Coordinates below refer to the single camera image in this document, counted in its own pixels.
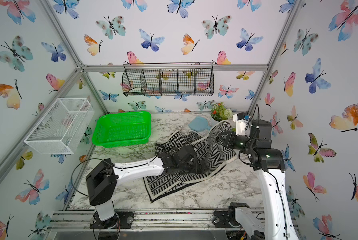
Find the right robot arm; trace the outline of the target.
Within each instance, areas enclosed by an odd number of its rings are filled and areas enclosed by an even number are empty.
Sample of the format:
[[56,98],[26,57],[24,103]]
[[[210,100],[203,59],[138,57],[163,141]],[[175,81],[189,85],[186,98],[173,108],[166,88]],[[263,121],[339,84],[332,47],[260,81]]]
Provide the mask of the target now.
[[247,164],[259,180],[265,222],[261,223],[244,204],[231,206],[230,221],[241,226],[249,240],[298,239],[285,188],[285,161],[272,148],[271,123],[264,120],[235,120],[236,130],[220,133],[223,146],[246,154]]

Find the black white knitted scarf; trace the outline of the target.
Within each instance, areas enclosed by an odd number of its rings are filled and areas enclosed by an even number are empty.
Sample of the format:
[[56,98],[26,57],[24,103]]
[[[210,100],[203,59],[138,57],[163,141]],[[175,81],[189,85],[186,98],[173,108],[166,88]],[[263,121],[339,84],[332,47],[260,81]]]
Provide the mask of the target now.
[[144,178],[150,201],[205,181],[237,159],[235,150],[224,147],[219,137],[230,130],[230,122],[221,121],[205,137],[195,131],[187,135],[175,131],[166,142],[157,143],[155,155],[162,158],[164,171]]

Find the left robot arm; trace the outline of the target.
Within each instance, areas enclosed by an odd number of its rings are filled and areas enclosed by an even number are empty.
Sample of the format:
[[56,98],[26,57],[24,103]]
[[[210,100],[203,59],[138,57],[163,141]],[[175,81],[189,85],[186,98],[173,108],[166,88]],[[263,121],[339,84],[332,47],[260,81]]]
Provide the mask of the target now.
[[96,210],[91,228],[120,230],[121,218],[112,200],[117,185],[149,176],[203,173],[205,167],[196,152],[193,145],[186,145],[138,162],[101,160],[86,177],[89,202]]

